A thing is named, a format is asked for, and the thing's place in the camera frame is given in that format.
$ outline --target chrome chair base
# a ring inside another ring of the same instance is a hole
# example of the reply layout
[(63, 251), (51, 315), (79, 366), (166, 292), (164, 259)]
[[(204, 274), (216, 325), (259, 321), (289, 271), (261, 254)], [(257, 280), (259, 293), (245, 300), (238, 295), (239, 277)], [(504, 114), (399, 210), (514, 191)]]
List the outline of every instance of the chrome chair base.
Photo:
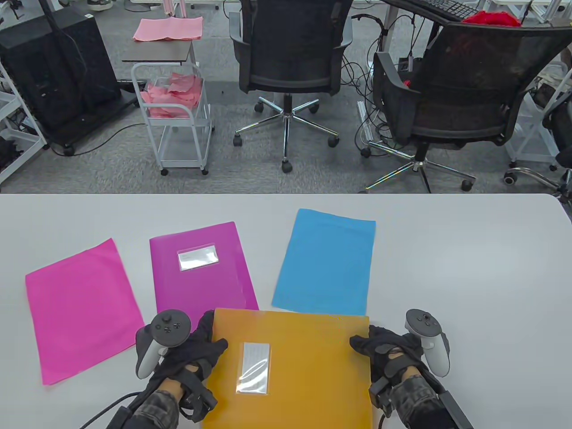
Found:
[(553, 192), (553, 196), (569, 210), (572, 210), (572, 170), (566, 169), (562, 175), (560, 182), (556, 183), (553, 180), (537, 173), (530, 168), (515, 167), (506, 170), (504, 181), (507, 185), (514, 185), (517, 182), (519, 174), (532, 177), (535, 181), (543, 184)]
[(317, 108), (319, 106), (319, 102), (320, 100), (316, 99), (313, 101), (308, 101), (307, 103), (304, 103), (298, 107), (293, 108), (292, 107), (292, 95), (291, 94), (285, 94), (284, 95), (284, 108), (281, 108), (279, 106), (277, 106), (276, 104), (274, 104), (272, 101), (266, 100), (263, 97), (259, 97), (258, 98), (258, 104), (255, 107), (255, 111), (257, 112), (262, 112), (263, 111), (263, 106), (266, 105), (268, 107), (270, 107), (272, 110), (274, 110), (276, 112), (275, 115), (270, 116), (268, 118), (265, 118), (261, 121), (255, 122), (254, 124), (250, 124), (247, 126), (244, 126), (240, 129), (236, 130), (235, 133), (235, 137), (233, 140), (233, 144), (235, 146), (242, 146), (242, 137), (240, 136), (240, 134), (244, 131), (249, 131), (249, 130), (253, 130), (254, 128), (258, 128), (261, 125), (265, 125), (265, 124), (269, 124), (270, 122), (273, 121), (277, 121), (277, 120), (283, 120), (284, 121), (284, 154), (282, 157), (282, 171), (284, 173), (290, 173), (292, 171), (292, 164), (290, 163), (290, 161), (288, 161), (288, 139), (289, 139), (289, 135), (290, 135), (290, 122), (292, 120), (297, 121), (297, 122), (301, 122), (302, 124), (306, 124), (309, 125), (317, 130), (323, 131), (324, 133), (327, 133), (330, 135), (329, 139), (328, 139), (328, 146), (330, 148), (335, 148), (337, 146), (337, 144), (340, 142), (340, 136), (338, 133), (336, 133), (335, 131), (326, 128), (325, 126), (321, 126), (315, 122), (312, 122), (308, 119), (305, 119), (303, 117), (298, 116), (298, 114), (300, 112), (302, 112), (303, 110), (309, 109), (312, 113), (316, 113)]
[(393, 177), (395, 177), (395, 176), (397, 176), (397, 175), (399, 175), (405, 171), (408, 171), (408, 170), (411, 170), (411, 171), (419, 174), (419, 176), (421, 177), (421, 181), (423, 183), (423, 186), (425, 187), (425, 190), (427, 191), (427, 193), (431, 193), (431, 187), (429, 186), (429, 182), (427, 180), (426, 169), (433, 169), (433, 170), (439, 171), (441, 173), (446, 173), (446, 174), (450, 174), (452, 176), (462, 178), (463, 182), (461, 184), (461, 189), (465, 192), (470, 191), (472, 189), (472, 186), (475, 184), (475, 181), (476, 181), (475, 176), (471, 176), (470, 174), (460, 172), (458, 170), (447, 167), (445, 165), (437, 164), (436, 162), (428, 161), (427, 159), (424, 158), (424, 156), (423, 156), (423, 161), (419, 161), (416, 159), (415, 155), (409, 155), (407, 153), (400, 152), (396, 149), (382, 145), (379, 142), (368, 141), (367, 144), (368, 144), (368, 146), (370, 146), (372, 148), (383, 150), (384, 152), (386, 152), (389, 155), (394, 155), (396, 157), (403, 158), (404, 160), (407, 160), (408, 162), (406, 164), (402, 165), (401, 167), (397, 168), (396, 170), (392, 171), (391, 173), (388, 173), (385, 176), (380, 177), (374, 183), (367, 186), (365, 188), (365, 190), (361, 191), (361, 193), (367, 193), (369, 190), (373, 189), (377, 185), (384, 183), (384, 182), (388, 181), (389, 179), (391, 179), (391, 178), (393, 178)]

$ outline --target blue folder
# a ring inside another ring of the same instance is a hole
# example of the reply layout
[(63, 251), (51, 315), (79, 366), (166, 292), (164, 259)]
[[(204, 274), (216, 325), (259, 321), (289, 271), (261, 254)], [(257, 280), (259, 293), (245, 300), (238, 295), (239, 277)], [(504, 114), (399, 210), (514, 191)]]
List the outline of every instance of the blue folder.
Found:
[(272, 305), (300, 313), (364, 316), (375, 221), (301, 209)]

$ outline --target keyboard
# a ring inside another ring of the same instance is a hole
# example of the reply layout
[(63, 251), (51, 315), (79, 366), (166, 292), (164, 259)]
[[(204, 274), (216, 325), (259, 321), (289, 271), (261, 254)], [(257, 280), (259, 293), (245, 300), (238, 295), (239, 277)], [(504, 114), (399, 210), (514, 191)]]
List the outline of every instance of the keyboard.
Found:
[(479, 10), (474, 7), (467, 6), (455, 0), (409, 0), (416, 6), (420, 6), (433, 12), (443, 18), (451, 21), (462, 21), (465, 18), (472, 17)]

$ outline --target hand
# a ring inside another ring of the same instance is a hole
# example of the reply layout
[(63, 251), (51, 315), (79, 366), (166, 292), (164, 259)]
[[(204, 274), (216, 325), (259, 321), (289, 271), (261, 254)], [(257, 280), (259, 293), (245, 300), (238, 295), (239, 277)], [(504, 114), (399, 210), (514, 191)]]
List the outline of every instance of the hand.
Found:
[[(423, 355), (421, 340), (411, 333), (397, 335), (389, 329), (370, 325), (370, 332), (367, 338), (355, 335), (349, 339), (349, 344), (356, 352), (369, 357), (372, 383), (384, 376), (385, 368), (390, 359), (398, 358), (403, 354), (406, 354), (423, 365), (421, 362), (421, 356)], [(390, 348), (387, 353), (378, 353), (375, 349), (380, 345), (394, 347)], [(419, 372), (407, 369), (403, 376), (407, 374), (411, 376), (412, 373), (418, 374)], [(399, 384), (401, 381), (401, 376), (390, 380), (393, 386)]]
[[(198, 367), (196, 363), (200, 359), (205, 359), (214, 368), (219, 357), (228, 348), (228, 342), (225, 339), (212, 342), (214, 320), (215, 312), (213, 310), (207, 311), (187, 341), (178, 347), (169, 349), (161, 365), (151, 376), (149, 383), (162, 382), (166, 378), (174, 376), (187, 365)], [(202, 371), (198, 370), (196, 374), (201, 381), (204, 380)]]

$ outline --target floor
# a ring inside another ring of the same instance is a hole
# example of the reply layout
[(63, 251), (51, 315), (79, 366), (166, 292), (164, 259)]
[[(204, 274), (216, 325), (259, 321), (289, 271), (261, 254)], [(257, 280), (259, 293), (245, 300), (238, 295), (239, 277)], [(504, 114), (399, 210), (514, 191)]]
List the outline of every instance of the floor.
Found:
[[(73, 7), (85, 9), (81, 1)], [(236, 5), (228, 5), (232, 10)], [(386, 7), (378, 3), (367, 12), (383, 17)], [(354, 134), (360, 124), (355, 89), (342, 87), (330, 97), (321, 94), (320, 110), (311, 115), (315, 121), (340, 133), (340, 144), (335, 149), (327, 145), (327, 136), (303, 125), (295, 124), (291, 133), (289, 157), (293, 172), (286, 175), (280, 169), (282, 134), (279, 124), (244, 134), (244, 146), (235, 148), (232, 137), (235, 129), (256, 121), (260, 116), (253, 110), (261, 94), (244, 94), (238, 89), (239, 67), (234, 58), (228, 36), (228, 20), (222, 9), (201, 6), (189, 8), (190, 17), (202, 15), (205, 36), (196, 43), (197, 59), (207, 81), (208, 94), (216, 131), (213, 134), (208, 170), (203, 176), (198, 170), (171, 170), (163, 177), (154, 163), (154, 155), (144, 126), (129, 128), (108, 144), (90, 154), (79, 157), (59, 157), (52, 151), (41, 151), (22, 169), (2, 184), (3, 193), (355, 193), (366, 184), (397, 168), (402, 162), (393, 157), (365, 159), (354, 145)], [(122, 0), (110, 10), (97, 13), (96, 19), (105, 41), (117, 78), (129, 78), (129, 66), (121, 56), (141, 18), (160, 18), (161, 8), (146, 13), (124, 10)], [(417, 28), (421, 20), (416, 21)], [(395, 25), (391, 54), (394, 58), (407, 55), (411, 43), (411, 20), (401, 18)], [(414, 48), (421, 55), (430, 25), (422, 27)], [(366, 52), (379, 34), (379, 27), (371, 20), (353, 22), (353, 43), (346, 55), (351, 61), (366, 63)], [(311, 96), (297, 96), (295, 103)], [(87, 150), (103, 142), (119, 128), (141, 122), (139, 110), (131, 110), (105, 129), (94, 133), (78, 150)], [(463, 150), (430, 151), (431, 159), (477, 176), (473, 192), (545, 192), (545, 188), (522, 177), (512, 187), (502, 181), (509, 158), (502, 147), (492, 143), (474, 143)], [(550, 177), (548, 165), (532, 165)], [(461, 192), (460, 180), (429, 172), (434, 192)], [(424, 192), (420, 178), (404, 174), (374, 192)]]

